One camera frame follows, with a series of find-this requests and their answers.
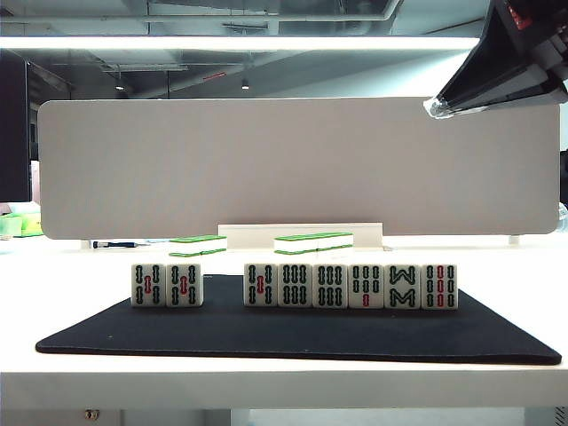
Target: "white stand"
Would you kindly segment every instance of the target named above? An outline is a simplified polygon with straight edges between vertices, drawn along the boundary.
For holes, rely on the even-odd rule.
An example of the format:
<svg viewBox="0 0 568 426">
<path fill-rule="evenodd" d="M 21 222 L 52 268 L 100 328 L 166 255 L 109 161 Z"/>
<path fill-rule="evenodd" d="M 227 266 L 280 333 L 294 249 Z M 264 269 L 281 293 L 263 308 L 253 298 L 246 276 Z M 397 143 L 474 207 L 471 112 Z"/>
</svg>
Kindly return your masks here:
<svg viewBox="0 0 568 426">
<path fill-rule="evenodd" d="M 269 249 L 282 235 L 304 233 L 353 233 L 358 249 L 380 249 L 383 246 L 383 224 L 267 224 L 219 225 L 218 234 L 227 237 L 228 249 Z"/>
</svg>

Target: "black device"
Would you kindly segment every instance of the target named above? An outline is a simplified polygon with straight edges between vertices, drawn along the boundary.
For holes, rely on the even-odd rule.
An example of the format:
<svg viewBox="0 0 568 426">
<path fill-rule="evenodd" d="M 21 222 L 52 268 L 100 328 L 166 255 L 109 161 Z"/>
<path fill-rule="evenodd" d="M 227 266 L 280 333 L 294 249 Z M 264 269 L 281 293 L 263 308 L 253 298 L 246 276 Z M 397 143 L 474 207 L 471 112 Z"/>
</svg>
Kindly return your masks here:
<svg viewBox="0 0 568 426">
<path fill-rule="evenodd" d="M 0 202 L 30 201 L 28 64 L 0 49 Z"/>
<path fill-rule="evenodd" d="M 447 118 L 498 107 L 568 101 L 568 1 L 492 0 L 481 40 L 425 103 Z"/>
</svg>

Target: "green object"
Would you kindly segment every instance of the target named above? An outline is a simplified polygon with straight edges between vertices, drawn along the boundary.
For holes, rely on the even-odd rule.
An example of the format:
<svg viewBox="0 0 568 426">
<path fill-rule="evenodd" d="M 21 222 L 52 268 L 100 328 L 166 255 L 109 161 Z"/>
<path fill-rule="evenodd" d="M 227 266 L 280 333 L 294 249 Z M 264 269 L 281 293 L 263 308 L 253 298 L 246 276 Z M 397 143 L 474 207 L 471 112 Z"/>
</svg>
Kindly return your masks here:
<svg viewBox="0 0 568 426">
<path fill-rule="evenodd" d="M 274 253 L 277 253 L 279 255 L 305 255 L 306 253 L 316 253 L 318 251 L 329 251 L 329 250 L 338 250 L 338 249 L 350 249 L 352 247 L 353 247 L 352 244 L 346 244 L 344 246 L 315 248 L 313 250 L 301 250 L 301 251 L 274 250 Z"/>
<path fill-rule="evenodd" d="M 278 241 L 305 241 L 305 240 L 319 240 L 322 238 L 333 238 L 333 237 L 348 237 L 353 235 L 352 233 L 305 233 L 302 235 L 287 235 L 284 237 L 276 237 L 275 240 Z"/>
<path fill-rule="evenodd" d="M 21 217 L 0 216 L 0 235 L 21 236 Z"/>
<path fill-rule="evenodd" d="M 202 256 L 205 255 L 214 255 L 215 253 L 221 253 L 222 251 L 227 251 L 226 248 L 216 248 L 215 250 L 205 250 L 201 252 Z"/>
<path fill-rule="evenodd" d="M 215 250 L 198 251 L 196 253 L 169 253 L 169 256 L 174 257 L 195 257 L 195 256 L 205 256 L 213 255 L 215 253 L 220 253 L 222 251 L 227 251 L 226 248 L 217 248 Z"/>
<path fill-rule="evenodd" d="M 197 252 L 197 253 L 169 253 L 169 256 L 174 256 L 174 257 L 194 257 L 194 256 L 200 256 L 201 252 Z"/>
<path fill-rule="evenodd" d="M 20 232 L 7 233 L 7 235 L 13 235 L 15 237 L 35 237 L 37 235 L 43 235 L 41 213 L 10 213 L 9 215 L 4 215 L 0 218 L 3 221 L 10 221 L 10 219 L 14 218 L 20 220 Z"/>
<path fill-rule="evenodd" d="M 204 242 L 214 240 L 226 240 L 224 235 L 194 235 L 193 237 L 172 238 L 170 242 L 181 242 L 184 244 L 192 242 Z"/>
</svg>

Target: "stacked mahjong tiles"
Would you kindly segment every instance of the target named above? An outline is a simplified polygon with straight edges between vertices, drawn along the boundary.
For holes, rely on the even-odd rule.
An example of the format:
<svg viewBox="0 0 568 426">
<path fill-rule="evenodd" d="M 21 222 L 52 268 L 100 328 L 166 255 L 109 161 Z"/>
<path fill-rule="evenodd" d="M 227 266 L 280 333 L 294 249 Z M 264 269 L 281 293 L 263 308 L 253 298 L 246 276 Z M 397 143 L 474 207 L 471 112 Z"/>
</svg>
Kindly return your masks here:
<svg viewBox="0 0 568 426">
<path fill-rule="evenodd" d="M 316 251 L 348 249 L 353 247 L 352 233 L 306 233 L 274 239 L 274 253 L 302 255 Z"/>
<path fill-rule="evenodd" d="M 455 264 L 245 264 L 242 300 L 250 307 L 455 310 Z M 199 307 L 199 263 L 134 264 L 135 307 Z"/>
<path fill-rule="evenodd" d="M 227 250 L 227 237 L 224 235 L 194 235 L 172 238 L 170 256 L 196 257 L 214 255 Z"/>
</svg>

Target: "ceiling pipe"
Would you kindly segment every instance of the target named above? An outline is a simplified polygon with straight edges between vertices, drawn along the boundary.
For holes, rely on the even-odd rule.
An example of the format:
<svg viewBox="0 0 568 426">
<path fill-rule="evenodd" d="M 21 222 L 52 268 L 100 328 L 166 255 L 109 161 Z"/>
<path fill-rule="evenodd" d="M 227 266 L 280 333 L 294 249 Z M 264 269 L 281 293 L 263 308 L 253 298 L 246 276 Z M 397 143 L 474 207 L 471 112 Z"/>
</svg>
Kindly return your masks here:
<svg viewBox="0 0 568 426">
<path fill-rule="evenodd" d="M 266 65 L 269 64 L 271 62 L 274 62 L 276 60 L 281 60 L 281 59 L 285 59 L 288 58 L 292 55 L 290 55 L 289 52 L 277 52 L 277 53 L 273 53 L 271 55 L 267 55 L 261 58 L 257 58 L 257 59 L 253 59 L 251 62 L 251 66 L 252 67 L 261 67 L 262 65 Z M 245 66 L 244 65 L 237 65 L 234 67 L 229 67 L 227 69 L 224 69 L 223 71 L 225 72 L 225 76 L 227 75 L 233 75 L 233 74 L 238 74 L 242 71 L 245 70 Z M 199 74 L 199 75 L 194 75 L 192 77 L 180 80 L 180 81 L 176 81 L 176 82 L 171 82 L 170 85 L 170 92 L 173 91 L 181 91 L 183 89 L 186 89 L 188 87 L 191 86 L 195 86 L 197 84 L 202 84 L 202 83 L 206 83 L 207 80 L 206 77 L 211 76 L 212 74 L 215 74 L 215 71 L 209 71 L 208 73 L 203 73 L 203 74 Z M 150 98 L 157 98 L 160 96 L 163 96 L 166 94 L 166 91 L 164 88 L 159 87 L 159 88 L 155 88 L 155 89 L 151 89 L 149 91 L 141 91 L 138 93 L 133 93 L 131 94 L 130 98 L 131 99 L 150 99 Z"/>
<path fill-rule="evenodd" d="M 384 14 L 389 16 L 388 19 L 390 19 L 393 15 L 393 13 L 396 11 L 398 4 L 401 3 L 402 0 L 390 0 L 386 5 L 385 5 L 385 11 Z M 368 0 L 362 0 L 359 4 L 358 4 L 358 8 L 359 11 L 361 13 L 365 13 L 367 11 L 369 11 L 371 9 L 371 4 L 370 2 L 368 2 Z M 359 25 L 357 25 L 355 28 L 351 28 L 351 29 L 345 29 L 343 31 L 339 31 L 339 35 L 341 36 L 362 36 L 364 34 L 366 34 L 370 29 L 371 29 L 371 25 L 372 22 L 370 21 L 363 21 L 360 22 Z M 277 60 L 281 60 L 281 59 L 285 59 L 285 58 L 289 58 L 291 56 L 295 56 L 298 53 L 301 52 L 295 52 L 295 53 L 290 53 L 290 52 L 276 52 L 273 53 L 271 55 L 267 55 L 261 58 L 257 58 L 257 59 L 252 59 L 249 67 L 261 67 L 263 65 L 267 65 L 271 62 L 277 61 Z M 238 74 L 241 73 L 245 70 L 245 66 L 244 64 L 239 64 L 239 65 L 235 65 L 233 67 L 229 67 L 227 69 L 224 69 L 223 71 L 225 72 L 225 75 L 234 75 L 234 74 Z M 191 86 L 195 86 L 198 84 L 203 84 L 206 83 L 207 81 L 204 80 L 204 77 L 207 77 L 211 75 L 211 72 L 205 73 L 205 74 L 200 74 L 200 75 L 194 75 L 192 77 L 177 81 L 175 83 L 173 83 L 170 87 L 170 91 L 181 91 L 183 89 L 187 89 L 188 87 Z M 150 90 L 150 91 L 142 91 L 139 93 L 135 93 L 132 95 L 133 98 L 135 99 L 149 99 L 149 98 L 156 98 L 159 96 L 162 96 L 165 94 L 165 90 L 161 89 L 161 88 L 156 88 L 154 90 Z"/>
<path fill-rule="evenodd" d="M 241 64 L 242 62 L 200 62 L 192 64 L 128 64 L 120 65 L 120 69 L 123 73 L 141 73 L 147 71 L 187 71 L 191 67 L 229 67 Z M 116 72 L 118 67 L 118 64 L 105 64 L 104 66 L 100 67 L 100 70 L 103 73 L 114 73 Z"/>
<path fill-rule="evenodd" d="M 382 21 L 389 20 L 396 10 L 398 3 L 402 0 L 391 0 L 387 3 L 384 13 L 373 15 L 296 15 L 296 14 L 247 14 L 247 15 L 138 15 L 138 16 L 6 16 L 0 19 L 2 24 L 81 24 L 85 22 L 112 22 L 112 23 L 128 23 L 135 20 L 136 22 L 145 23 L 170 23 L 170 22 L 187 22 L 192 20 L 227 22 L 237 20 L 239 22 L 346 22 L 346 21 Z"/>
</svg>

